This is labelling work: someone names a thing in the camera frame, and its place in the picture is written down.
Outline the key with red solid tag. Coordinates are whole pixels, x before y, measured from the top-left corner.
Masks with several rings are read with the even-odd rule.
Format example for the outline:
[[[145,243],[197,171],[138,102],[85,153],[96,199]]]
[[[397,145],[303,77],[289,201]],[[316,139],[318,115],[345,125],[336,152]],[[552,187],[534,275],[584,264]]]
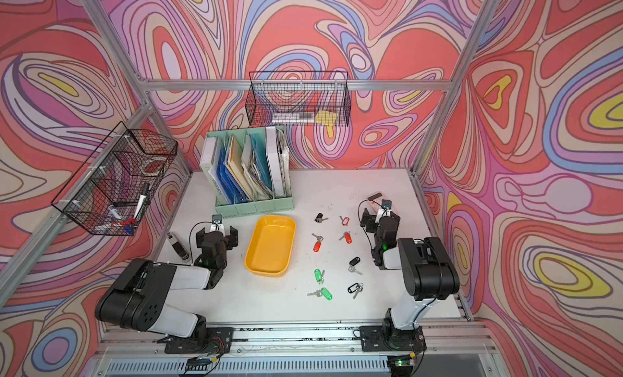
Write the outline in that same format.
[[[342,234],[342,236],[339,238],[340,241],[344,241],[347,244],[351,244],[352,243],[352,236],[350,235],[350,232],[346,231]]]

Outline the key with black tag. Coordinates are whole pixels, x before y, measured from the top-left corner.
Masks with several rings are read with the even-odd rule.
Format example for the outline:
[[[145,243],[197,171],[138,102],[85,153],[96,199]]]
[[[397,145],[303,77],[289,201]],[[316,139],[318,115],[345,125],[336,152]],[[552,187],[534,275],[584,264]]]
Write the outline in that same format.
[[[315,218],[315,221],[316,221],[316,223],[318,223],[318,224],[322,224],[323,222],[325,222],[325,221],[327,221],[327,220],[328,220],[328,218],[327,218],[327,217],[324,217],[324,215],[323,215],[322,213],[318,213],[318,214],[317,214],[317,216],[316,216],[316,218]]]
[[[348,292],[348,294],[350,294],[352,296],[353,299],[357,299],[358,295],[363,292],[363,284],[362,283],[352,284],[347,289],[347,292]]]
[[[352,273],[356,273],[359,275],[362,275],[362,272],[359,271],[356,266],[360,263],[361,258],[359,256],[355,256],[355,258],[353,258],[352,260],[350,260],[349,262],[349,267],[348,267],[348,271],[352,272]]]

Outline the key with red window tag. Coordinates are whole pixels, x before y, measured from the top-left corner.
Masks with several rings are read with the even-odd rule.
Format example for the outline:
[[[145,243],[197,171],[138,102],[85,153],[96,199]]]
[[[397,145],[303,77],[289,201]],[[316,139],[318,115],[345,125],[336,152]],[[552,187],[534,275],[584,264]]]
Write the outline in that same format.
[[[313,235],[313,237],[315,237],[315,239],[316,239],[316,242],[315,242],[314,247],[313,247],[313,249],[312,249],[312,250],[313,250],[315,253],[317,253],[317,252],[319,252],[319,251],[320,251],[320,249],[321,249],[321,244],[322,244],[322,242],[324,241],[324,237],[322,237],[322,236],[320,236],[320,235],[316,235],[316,234],[314,234],[314,233],[313,233],[312,235]]]

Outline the key with long green tag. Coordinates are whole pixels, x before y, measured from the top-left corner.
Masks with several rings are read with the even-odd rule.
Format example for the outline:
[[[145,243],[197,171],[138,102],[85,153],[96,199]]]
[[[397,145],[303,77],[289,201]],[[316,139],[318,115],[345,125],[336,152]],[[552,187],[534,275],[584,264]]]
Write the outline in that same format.
[[[316,269],[314,271],[314,276],[315,276],[317,284],[324,283],[324,271],[321,271],[320,269]]]

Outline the key with green square-ish tag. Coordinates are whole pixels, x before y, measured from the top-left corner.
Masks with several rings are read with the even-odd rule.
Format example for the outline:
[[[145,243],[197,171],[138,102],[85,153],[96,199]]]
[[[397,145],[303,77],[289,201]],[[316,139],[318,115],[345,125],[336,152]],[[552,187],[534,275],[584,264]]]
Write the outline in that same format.
[[[328,301],[331,301],[333,299],[333,295],[326,288],[321,288],[314,292],[311,292],[308,294],[308,296],[323,297],[324,299]]]

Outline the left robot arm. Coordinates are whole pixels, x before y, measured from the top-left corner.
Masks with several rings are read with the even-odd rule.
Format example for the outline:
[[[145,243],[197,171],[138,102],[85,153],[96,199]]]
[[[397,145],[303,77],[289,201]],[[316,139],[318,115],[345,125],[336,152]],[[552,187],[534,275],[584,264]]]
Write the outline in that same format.
[[[238,245],[238,230],[212,223],[196,233],[200,256],[193,265],[155,263],[135,258],[99,299],[95,317],[104,323],[142,333],[162,334],[157,341],[166,354],[230,352],[232,328],[212,328],[203,315],[168,301],[178,290],[206,291],[216,287],[227,267],[227,252]]]

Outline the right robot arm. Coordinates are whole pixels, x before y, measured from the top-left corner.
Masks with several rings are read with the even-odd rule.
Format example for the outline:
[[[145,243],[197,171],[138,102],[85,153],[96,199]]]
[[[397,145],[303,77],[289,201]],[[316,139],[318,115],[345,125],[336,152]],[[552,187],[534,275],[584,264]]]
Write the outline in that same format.
[[[415,354],[426,350],[421,320],[436,302],[454,296],[460,289],[458,272],[439,237],[399,238],[400,218],[381,209],[367,209],[360,225],[374,236],[373,263],[382,270],[400,270],[405,291],[385,313],[380,326],[360,327],[362,351]]]

